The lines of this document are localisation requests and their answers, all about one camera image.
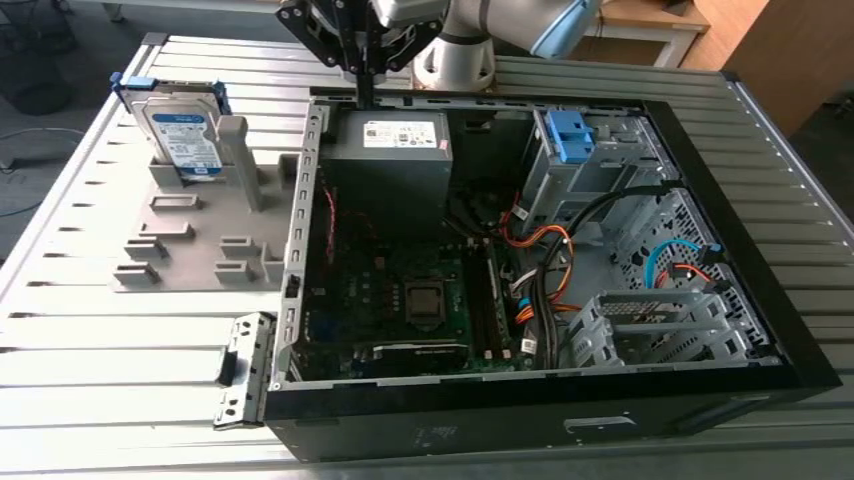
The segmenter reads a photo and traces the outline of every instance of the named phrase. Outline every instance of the aluminum slat table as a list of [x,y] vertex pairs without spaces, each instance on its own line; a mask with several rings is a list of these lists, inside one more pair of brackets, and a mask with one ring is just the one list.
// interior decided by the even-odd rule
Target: aluminum slat table
[[[348,86],[299,45],[176,36],[143,45],[125,75],[223,80],[235,114],[248,119],[259,164],[297,154],[308,87]],[[408,73],[385,86],[408,88]],[[690,438],[472,454],[452,463],[468,471],[499,460],[580,465],[579,458],[600,455],[760,449],[754,455],[786,468],[792,454],[779,449],[810,446],[826,447],[810,454],[811,477],[827,462],[847,460],[854,468],[852,229],[747,90],[716,73],[523,58],[499,58],[496,88],[671,103],[844,386]],[[0,271],[0,386],[9,387],[0,388],[0,472],[77,471],[91,478],[168,465],[255,470],[241,478],[273,477],[257,469],[297,476],[303,467],[267,429],[209,427],[229,318],[275,310],[279,293],[113,293],[109,272],[145,201],[151,155],[111,96]],[[719,458],[735,465],[734,455]],[[371,465],[424,469],[448,461]],[[490,475],[512,476],[514,468]],[[571,470],[538,472],[564,478]]]

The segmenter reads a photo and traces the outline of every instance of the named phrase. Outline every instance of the blue tab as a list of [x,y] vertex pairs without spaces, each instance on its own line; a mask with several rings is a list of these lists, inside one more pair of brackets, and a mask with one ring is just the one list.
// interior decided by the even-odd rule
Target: blue tab
[[592,128],[584,123],[584,117],[575,111],[551,110],[546,114],[551,138],[558,146],[563,163],[587,162],[596,148],[592,141]]
[[131,77],[124,83],[131,90],[153,90],[157,86],[157,79],[151,77]]
[[228,95],[225,94],[225,84],[219,80],[213,84],[213,96],[216,97],[216,105],[219,113],[231,115],[231,105],[228,105]]
[[121,72],[112,72],[112,75],[109,75],[109,90],[116,94],[121,105],[124,105],[124,109],[131,113],[131,106],[124,101],[124,96],[121,95]]

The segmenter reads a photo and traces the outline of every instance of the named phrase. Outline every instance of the hinge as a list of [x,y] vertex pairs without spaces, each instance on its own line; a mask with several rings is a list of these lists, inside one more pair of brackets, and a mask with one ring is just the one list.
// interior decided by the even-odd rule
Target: hinge
[[217,383],[223,388],[213,430],[256,428],[261,422],[275,321],[263,313],[235,319],[223,349]]

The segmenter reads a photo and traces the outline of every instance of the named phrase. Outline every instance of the label sticker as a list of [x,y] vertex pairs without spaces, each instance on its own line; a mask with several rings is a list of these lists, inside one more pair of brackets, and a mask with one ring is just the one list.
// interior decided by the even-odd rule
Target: label sticker
[[522,208],[519,205],[514,205],[512,208],[512,213],[516,217],[519,217],[519,220],[527,220],[528,218],[528,211]]
[[437,148],[432,122],[381,122],[364,124],[365,148]]
[[204,137],[208,130],[204,117],[155,113],[151,118],[175,168],[187,175],[216,175],[223,170],[223,162],[216,145]]
[[415,448],[444,447],[456,440],[456,425],[440,425],[435,427],[415,428]]
[[522,352],[535,355],[536,354],[536,340],[531,340],[530,338],[522,339],[522,347],[519,348]]

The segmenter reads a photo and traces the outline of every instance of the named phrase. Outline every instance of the table leg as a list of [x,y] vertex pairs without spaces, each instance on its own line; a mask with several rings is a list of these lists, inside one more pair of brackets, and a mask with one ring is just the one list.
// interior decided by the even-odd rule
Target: table leg
[[655,66],[662,68],[678,68],[695,38],[696,32],[691,30],[674,30],[670,41],[667,42],[667,45],[664,45],[664,48],[662,48],[662,53],[658,54]]
[[121,4],[120,3],[101,3],[101,7],[104,7],[104,13],[107,13],[107,18],[113,23],[124,22],[124,15],[121,14]]

